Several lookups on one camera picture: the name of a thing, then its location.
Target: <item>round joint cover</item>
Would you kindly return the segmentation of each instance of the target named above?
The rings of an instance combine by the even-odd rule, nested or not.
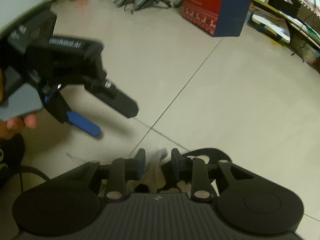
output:
[[[220,216],[232,226],[257,235],[295,231],[303,216],[303,204],[292,191],[272,182],[239,180],[217,201]]]
[[[12,215],[19,228],[29,233],[62,236],[89,225],[99,208],[99,200],[91,190],[75,181],[65,181],[21,194],[13,204]]]

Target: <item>silver screw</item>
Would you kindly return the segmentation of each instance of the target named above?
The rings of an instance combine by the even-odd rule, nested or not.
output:
[[[105,88],[110,88],[111,87],[111,82],[110,81],[106,81],[106,83],[104,84]]]
[[[197,198],[202,198],[202,199],[205,199],[205,198],[208,198],[210,197],[210,193],[208,191],[205,191],[205,190],[198,190],[195,192],[195,197]]]
[[[110,191],[107,193],[107,198],[110,199],[119,199],[122,197],[122,194],[119,191]]]

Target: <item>ribbed gray panel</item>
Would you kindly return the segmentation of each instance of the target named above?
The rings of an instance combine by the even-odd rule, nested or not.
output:
[[[87,228],[68,236],[40,237],[23,233],[17,240],[300,240],[295,234],[256,237],[225,225],[208,204],[184,193],[131,194],[108,204]]]

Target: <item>tiled floor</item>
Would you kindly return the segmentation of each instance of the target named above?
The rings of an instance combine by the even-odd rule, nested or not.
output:
[[[50,177],[85,161],[177,147],[225,151],[236,164],[296,192],[305,216],[298,233],[320,239],[320,75],[256,30],[212,38],[175,9],[131,15],[112,0],[53,7],[56,34],[100,39],[108,77],[137,100],[125,119],[81,87],[63,91],[70,106],[96,122],[102,139],[58,124],[45,111],[26,130],[27,160]],[[40,181],[34,177],[33,186]]]

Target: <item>human hand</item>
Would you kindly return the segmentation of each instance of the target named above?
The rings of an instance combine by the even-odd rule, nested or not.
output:
[[[3,78],[0,70],[0,102],[3,99]],[[7,122],[0,120],[0,138],[9,140],[16,133],[26,126],[28,128],[35,128],[37,125],[36,115],[27,114],[24,117],[11,117]]]

